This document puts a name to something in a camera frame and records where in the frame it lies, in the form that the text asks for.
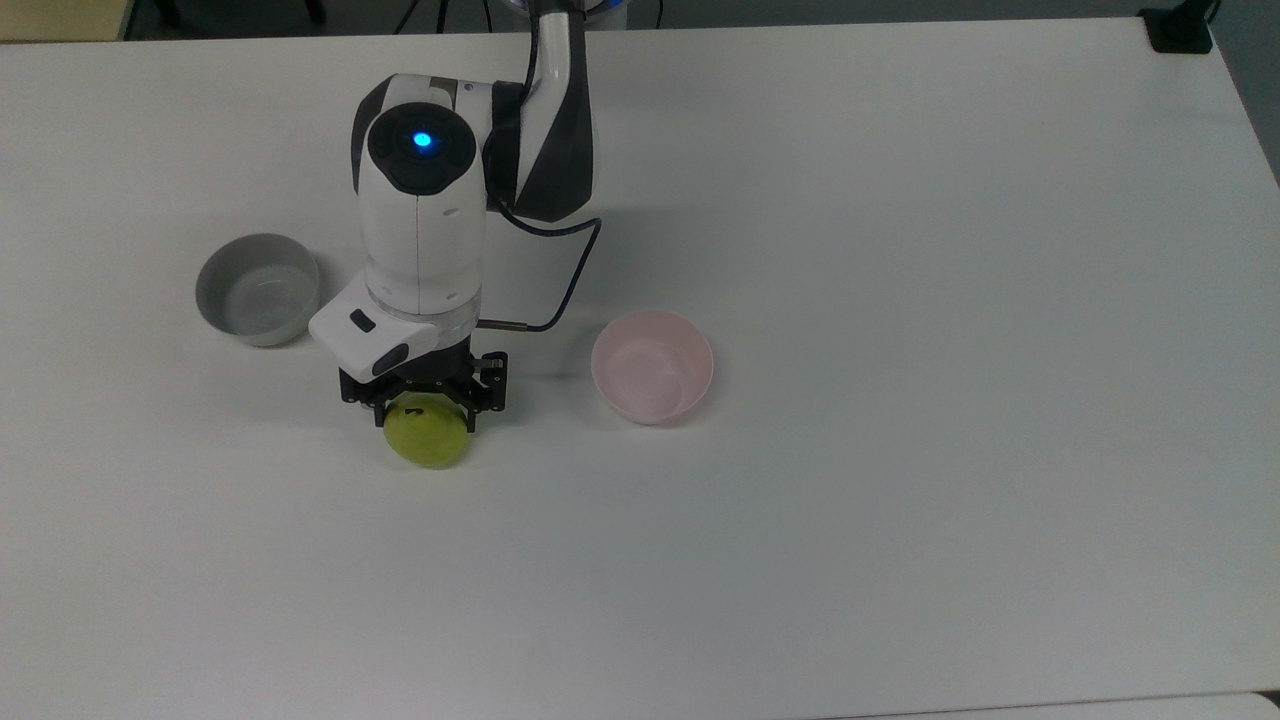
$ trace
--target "table surface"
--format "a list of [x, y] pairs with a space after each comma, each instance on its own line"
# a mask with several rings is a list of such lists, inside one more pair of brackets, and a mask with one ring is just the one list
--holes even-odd
[[[1137, 19], [593, 33], [605, 229], [412, 469], [225, 241], [361, 263], [353, 109], [516, 36], [0, 47], [0, 715], [800, 719], [1280, 685], [1280, 192]], [[488, 316], [579, 241], [489, 225]], [[611, 414], [600, 327], [717, 354]]]

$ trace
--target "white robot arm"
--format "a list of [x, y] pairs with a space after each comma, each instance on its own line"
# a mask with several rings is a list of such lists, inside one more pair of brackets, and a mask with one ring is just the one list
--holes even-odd
[[367, 261], [310, 329], [338, 357], [343, 400], [371, 406], [378, 425], [406, 389], [447, 395], [471, 430], [476, 413], [504, 406], [506, 355], [470, 351], [485, 220], [493, 206], [556, 222], [591, 196], [580, 3], [531, 4], [525, 83], [397, 74], [356, 111], [352, 182]]

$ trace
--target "black connector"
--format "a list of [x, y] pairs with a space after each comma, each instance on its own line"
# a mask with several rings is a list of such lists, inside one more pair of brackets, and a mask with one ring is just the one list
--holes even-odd
[[1138, 15], [1147, 24], [1147, 37], [1156, 53], [1207, 55], [1213, 49], [1213, 37], [1206, 14], [1213, 4], [1215, 0], [1187, 0], [1172, 10], [1147, 8]]

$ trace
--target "floor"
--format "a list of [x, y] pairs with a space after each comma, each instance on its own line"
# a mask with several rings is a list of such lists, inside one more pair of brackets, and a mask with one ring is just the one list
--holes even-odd
[[[494, 28], [515, 27], [507, 0], [421, 0], [404, 33], [435, 32], [442, 3], [445, 32], [485, 32], [485, 3]], [[741, 27], [928, 22], [1012, 18], [1133, 17], [1140, 8], [1170, 8], [1174, 0], [632, 0], [631, 28]], [[154, 0], [134, 0], [125, 40], [390, 35], [413, 0], [324, 0], [328, 19], [312, 24], [303, 0], [175, 0], [182, 14], [166, 26]], [[1213, 22], [1240, 96], [1271, 170], [1280, 178], [1280, 1], [1224, 0]]]

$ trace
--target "gray bowl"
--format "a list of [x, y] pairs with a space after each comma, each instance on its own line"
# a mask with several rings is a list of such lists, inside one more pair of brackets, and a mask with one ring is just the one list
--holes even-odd
[[248, 234], [224, 245], [196, 279], [196, 306], [210, 325], [248, 345], [288, 342], [320, 307], [320, 268], [283, 234]]

